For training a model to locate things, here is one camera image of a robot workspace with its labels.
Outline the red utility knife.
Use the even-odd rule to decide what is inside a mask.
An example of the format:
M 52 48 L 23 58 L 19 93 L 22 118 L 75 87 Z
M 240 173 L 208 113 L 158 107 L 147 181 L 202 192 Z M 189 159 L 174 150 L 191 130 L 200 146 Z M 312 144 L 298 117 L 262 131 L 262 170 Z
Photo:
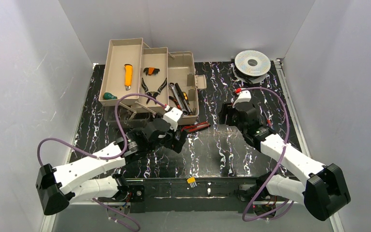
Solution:
M 205 121 L 205 122 L 201 122 L 195 125 L 184 126 L 182 128 L 182 131 L 186 131 L 187 133 L 194 133 L 194 132 L 198 132 L 201 130 L 205 130 L 209 128 L 210 126 L 211 124 L 208 121 Z

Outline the silver combination wrench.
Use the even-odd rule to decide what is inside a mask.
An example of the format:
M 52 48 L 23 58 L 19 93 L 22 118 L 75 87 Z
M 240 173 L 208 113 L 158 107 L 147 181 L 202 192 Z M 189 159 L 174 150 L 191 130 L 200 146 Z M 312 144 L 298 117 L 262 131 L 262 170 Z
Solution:
M 187 111 L 186 111 L 186 109 L 185 109 L 182 101 L 180 100 L 180 96 L 178 95 L 178 92 L 176 90 L 175 84 L 174 83 L 169 83 L 169 86 L 170 86 L 170 88 L 173 91 L 174 97 L 177 99 L 177 101 L 178 101 L 178 103 L 180 105 L 180 109 L 182 110 L 183 114 L 186 115 L 187 114 Z

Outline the yellow black screwdriver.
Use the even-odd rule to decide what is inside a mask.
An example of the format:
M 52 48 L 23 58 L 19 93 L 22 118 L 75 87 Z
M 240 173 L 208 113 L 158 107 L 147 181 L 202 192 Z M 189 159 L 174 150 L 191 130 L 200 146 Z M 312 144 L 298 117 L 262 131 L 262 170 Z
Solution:
M 184 105 L 186 107 L 186 110 L 188 112 L 188 115 L 191 115 L 192 114 L 192 110 L 190 108 L 190 104 L 189 104 L 189 101 L 188 101 L 188 96 L 185 92 L 183 92 L 183 102 L 184 102 Z

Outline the black grey wire stripper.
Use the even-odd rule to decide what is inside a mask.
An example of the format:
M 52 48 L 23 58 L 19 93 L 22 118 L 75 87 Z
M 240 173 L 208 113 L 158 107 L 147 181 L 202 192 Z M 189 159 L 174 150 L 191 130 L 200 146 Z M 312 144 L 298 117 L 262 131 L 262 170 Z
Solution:
M 169 100 L 168 79 L 158 79 L 157 81 L 146 80 L 144 77 L 140 80 L 140 93 L 152 97 L 161 103 L 167 104 Z

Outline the black handled hammer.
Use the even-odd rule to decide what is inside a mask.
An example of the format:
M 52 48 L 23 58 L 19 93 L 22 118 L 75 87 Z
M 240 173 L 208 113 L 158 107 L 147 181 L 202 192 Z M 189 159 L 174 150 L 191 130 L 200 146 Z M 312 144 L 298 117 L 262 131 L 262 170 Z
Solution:
M 175 89 L 176 89 L 176 91 L 177 91 L 177 93 L 178 93 L 178 95 L 180 97 L 180 101 L 182 102 L 185 110 L 187 111 L 187 115 L 191 115 L 192 111 L 191 111 L 190 107 L 187 104 L 187 101 L 186 101 L 186 99 L 184 97 L 184 94 L 183 94 L 180 86 L 178 85 L 178 83 L 175 83 L 174 86 L 175 86 Z

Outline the beige plastic tool box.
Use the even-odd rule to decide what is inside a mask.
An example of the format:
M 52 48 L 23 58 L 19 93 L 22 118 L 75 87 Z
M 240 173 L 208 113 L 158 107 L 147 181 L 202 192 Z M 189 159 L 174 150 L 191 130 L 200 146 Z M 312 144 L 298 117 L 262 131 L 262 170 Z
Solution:
M 139 94 L 157 93 L 156 100 L 179 108 L 180 125 L 194 124 L 199 116 L 198 91 L 206 88 L 206 77 L 195 74 L 193 53 L 151 48 L 143 38 L 110 40 L 99 102 L 114 108 L 118 99 L 136 113 L 163 112 L 163 107 Z

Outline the orange hex key set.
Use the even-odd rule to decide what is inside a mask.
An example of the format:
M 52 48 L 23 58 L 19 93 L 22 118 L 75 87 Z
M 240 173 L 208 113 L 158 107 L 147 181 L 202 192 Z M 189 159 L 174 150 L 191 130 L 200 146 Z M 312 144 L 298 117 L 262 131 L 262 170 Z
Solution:
M 143 69 L 143 73 L 147 76 L 157 75 L 160 72 L 159 68 L 146 67 Z

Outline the green stubby screwdriver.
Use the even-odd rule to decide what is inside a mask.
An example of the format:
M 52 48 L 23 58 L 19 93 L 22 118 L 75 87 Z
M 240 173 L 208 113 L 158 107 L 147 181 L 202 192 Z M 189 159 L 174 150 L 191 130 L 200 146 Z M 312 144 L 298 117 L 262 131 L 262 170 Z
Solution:
M 118 97 L 115 96 L 115 95 L 113 95 L 113 94 L 110 93 L 110 92 L 105 92 L 105 93 L 103 94 L 103 99 L 104 99 L 104 100 L 117 100 Z

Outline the yellow utility knife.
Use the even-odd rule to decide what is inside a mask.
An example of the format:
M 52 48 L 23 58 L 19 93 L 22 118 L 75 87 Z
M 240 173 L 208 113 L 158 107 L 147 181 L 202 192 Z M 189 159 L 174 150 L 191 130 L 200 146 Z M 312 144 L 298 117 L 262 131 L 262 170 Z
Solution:
M 132 84 L 133 66 L 131 64 L 125 64 L 125 90 L 129 91 Z

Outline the orange handled pliers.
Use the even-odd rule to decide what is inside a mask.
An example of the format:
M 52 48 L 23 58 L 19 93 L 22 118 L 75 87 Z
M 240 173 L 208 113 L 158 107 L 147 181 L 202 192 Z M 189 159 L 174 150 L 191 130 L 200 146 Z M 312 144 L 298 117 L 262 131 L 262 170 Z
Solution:
M 179 110 L 182 110 L 182 107 L 174 96 L 169 96 L 169 100 L 172 101 Z

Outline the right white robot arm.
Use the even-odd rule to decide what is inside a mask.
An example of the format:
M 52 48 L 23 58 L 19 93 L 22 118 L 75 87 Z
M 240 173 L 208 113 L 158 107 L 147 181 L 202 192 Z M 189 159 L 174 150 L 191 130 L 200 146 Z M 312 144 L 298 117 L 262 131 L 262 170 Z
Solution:
M 280 196 L 304 205 L 320 221 L 350 203 L 351 196 L 342 169 L 334 163 L 325 165 L 315 161 L 291 144 L 285 144 L 275 130 L 260 123 L 252 103 L 223 104 L 219 122 L 235 126 L 248 145 L 274 160 L 281 160 L 281 165 L 295 177 L 290 179 L 272 172 L 258 177 L 251 188 L 254 199 Z

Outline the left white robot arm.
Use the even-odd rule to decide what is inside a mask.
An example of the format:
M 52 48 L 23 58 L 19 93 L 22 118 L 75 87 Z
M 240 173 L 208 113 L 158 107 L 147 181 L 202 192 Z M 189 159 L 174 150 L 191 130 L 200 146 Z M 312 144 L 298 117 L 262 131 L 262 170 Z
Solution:
M 128 191 L 122 180 L 95 177 L 145 158 L 160 147 L 180 153 L 186 138 L 187 131 L 172 129 L 170 123 L 157 118 L 143 128 L 132 129 L 94 153 L 94 157 L 57 167 L 42 165 L 35 186 L 44 215 L 57 214 L 80 200 L 117 198 L 120 191 Z

